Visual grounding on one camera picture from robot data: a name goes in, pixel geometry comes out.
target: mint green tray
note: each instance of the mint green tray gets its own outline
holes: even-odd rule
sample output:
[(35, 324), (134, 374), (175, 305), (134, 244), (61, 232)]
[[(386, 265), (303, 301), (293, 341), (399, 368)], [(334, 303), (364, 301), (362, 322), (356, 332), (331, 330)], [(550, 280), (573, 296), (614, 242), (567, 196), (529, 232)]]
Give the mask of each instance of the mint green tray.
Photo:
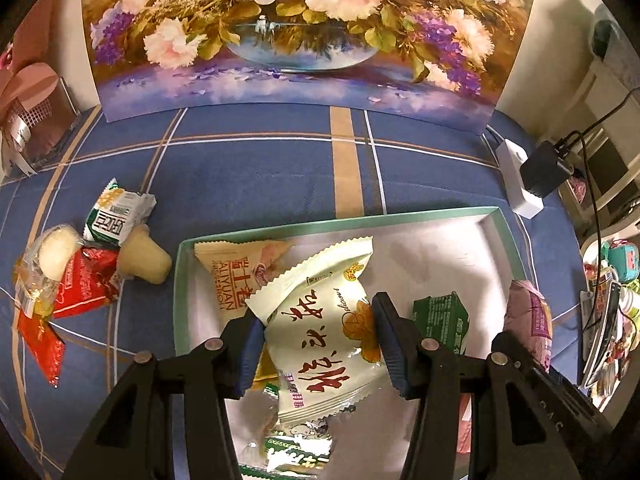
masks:
[(409, 224), (413, 222), (427, 222), (480, 215), (490, 216), (492, 218), (507, 254), (513, 278), (515, 280), (525, 280), (526, 275), (524, 267), (522, 265), (520, 255), (518, 254), (515, 241), (513, 240), (513, 235), (511, 235), (509, 226), (507, 225), (500, 208), (496, 206), (440, 209), (391, 215), (365, 216), (362, 218), (324, 220), (304, 224), (248, 229), (245, 231), (222, 233), (185, 240), (178, 248), (178, 257), (175, 264), (174, 344), (176, 355), (187, 354), (190, 351), (188, 321), (189, 276), (192, 272), (196, 271), (195, 266), (201, 266), (201, 263), (196, 259), (193, 253), (193, 246), (196, 243), (214, 242), (217, 240), (226, 240), (228, 242), (235, 243), (251, 242), (253, 240), (277, 240), (281, 238), (299, 237), (303, 235), (345, 231), (350, 229), (376, 228), (398, 224)]

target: red wrapper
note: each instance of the red wrapper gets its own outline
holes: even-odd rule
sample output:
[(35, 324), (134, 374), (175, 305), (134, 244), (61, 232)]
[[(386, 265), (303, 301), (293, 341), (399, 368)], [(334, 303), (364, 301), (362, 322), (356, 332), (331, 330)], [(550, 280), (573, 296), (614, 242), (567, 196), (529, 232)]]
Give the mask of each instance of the red wrapper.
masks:
[(27, 343), (49, 384), (57, 387), (65, 343), (41, 317), (33, 316), (30, 319), (22, 311), (18, 319), (18, 332)]
[(76, 316), (118, 299), (118, 251), (83, 247), (66, 264), (56, 295), (53, 317)]

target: pink snack package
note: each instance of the pink snack package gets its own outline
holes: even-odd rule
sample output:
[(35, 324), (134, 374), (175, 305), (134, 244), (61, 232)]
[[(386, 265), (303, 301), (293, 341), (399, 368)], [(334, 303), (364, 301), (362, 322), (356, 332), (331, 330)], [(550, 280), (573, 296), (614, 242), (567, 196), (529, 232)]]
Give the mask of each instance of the pink snack package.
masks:
[(551, 310), (544, 296), (526, 280), (511, 282), (504, 330), (518, 341), (548, 372), (551, 364), (553, 327)]

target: white power strip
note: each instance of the white power strip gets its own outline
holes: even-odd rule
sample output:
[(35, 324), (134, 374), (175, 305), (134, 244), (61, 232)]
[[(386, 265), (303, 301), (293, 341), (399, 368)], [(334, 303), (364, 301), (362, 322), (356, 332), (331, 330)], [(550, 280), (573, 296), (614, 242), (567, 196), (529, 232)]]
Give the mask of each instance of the white power strip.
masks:
[(527, 152), (515, 142), (505, 140), (495, 150), (498, 164), (507, 188), (507, 199), (511, 209), (524, 218), (533, 218), (544, 205), (539, 196), (531, 194), (524, 189), (520, 167), (527, 160)]

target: painting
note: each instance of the painting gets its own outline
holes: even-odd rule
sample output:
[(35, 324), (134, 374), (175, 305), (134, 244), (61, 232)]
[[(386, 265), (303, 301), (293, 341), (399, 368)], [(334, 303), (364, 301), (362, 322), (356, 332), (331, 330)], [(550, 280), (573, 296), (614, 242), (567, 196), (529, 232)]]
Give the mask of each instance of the painting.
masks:
[(533, 0), (82, 0), (109, 121), (243, 102), (485, 126)]

